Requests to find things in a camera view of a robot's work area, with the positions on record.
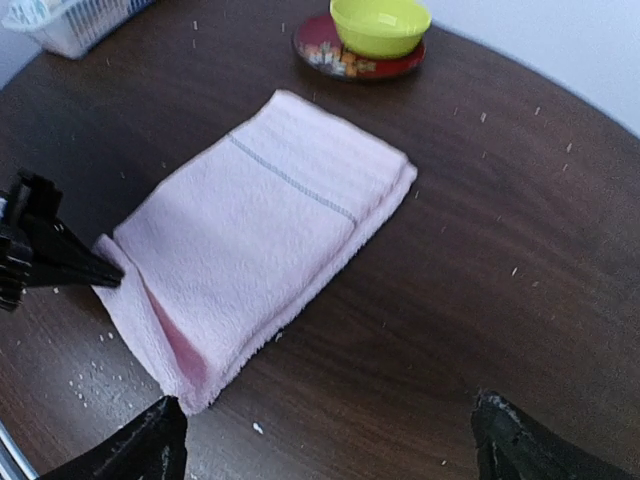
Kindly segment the green plastic bowl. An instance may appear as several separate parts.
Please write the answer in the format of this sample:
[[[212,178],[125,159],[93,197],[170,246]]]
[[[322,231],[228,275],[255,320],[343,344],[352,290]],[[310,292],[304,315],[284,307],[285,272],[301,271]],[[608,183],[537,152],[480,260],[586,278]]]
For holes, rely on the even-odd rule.
[[[418,1],[334,0],[329,12],[342,43],[374,59],[410,54],[432,22],[431,13]]]

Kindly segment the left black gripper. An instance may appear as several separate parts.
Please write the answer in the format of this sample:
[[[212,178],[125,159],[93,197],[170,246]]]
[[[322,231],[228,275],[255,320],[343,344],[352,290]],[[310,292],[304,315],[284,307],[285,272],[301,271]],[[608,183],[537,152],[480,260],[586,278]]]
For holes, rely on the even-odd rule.
[[[54,183],[21,171],[1,212],[1,308],[12,312],[29,287],[90,285],[115,288],[124,272],[94,254],[57,213]]]

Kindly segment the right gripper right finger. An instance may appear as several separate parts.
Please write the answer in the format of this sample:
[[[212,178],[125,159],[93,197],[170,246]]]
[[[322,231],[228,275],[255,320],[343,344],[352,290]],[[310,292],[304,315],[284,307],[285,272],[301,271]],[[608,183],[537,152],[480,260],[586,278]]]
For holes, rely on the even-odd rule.
[[[633,479],[564,440],[499,393],[482,390],[471,414],[481,479]]]

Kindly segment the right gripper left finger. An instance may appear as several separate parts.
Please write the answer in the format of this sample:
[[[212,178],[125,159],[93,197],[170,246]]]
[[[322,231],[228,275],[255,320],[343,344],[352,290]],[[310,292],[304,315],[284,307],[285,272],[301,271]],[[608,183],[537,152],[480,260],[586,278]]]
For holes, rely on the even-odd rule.
[[[164,396],[102,443],[44,474],[44,480],[183,480],[187,417]]]

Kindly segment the pink towel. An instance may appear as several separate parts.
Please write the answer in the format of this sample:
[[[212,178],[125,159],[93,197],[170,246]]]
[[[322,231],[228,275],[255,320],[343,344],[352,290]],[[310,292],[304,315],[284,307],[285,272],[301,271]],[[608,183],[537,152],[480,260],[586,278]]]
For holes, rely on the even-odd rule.
[[[287,90],[162,181],[94,247],[96,293],[182,410],[206,409],[393,215],[407,155]]]

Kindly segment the red floral plate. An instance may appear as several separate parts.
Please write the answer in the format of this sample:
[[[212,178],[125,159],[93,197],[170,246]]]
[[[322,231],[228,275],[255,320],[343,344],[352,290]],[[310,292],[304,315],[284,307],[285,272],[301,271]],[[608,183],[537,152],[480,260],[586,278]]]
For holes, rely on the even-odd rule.
[[[350,51],[339,39],[329,13],[306,19],[292,34],[298,58],[313,70],[342,81],[382,81],[419,68],[426,55],[425,41],[404,57],[373,59]]]

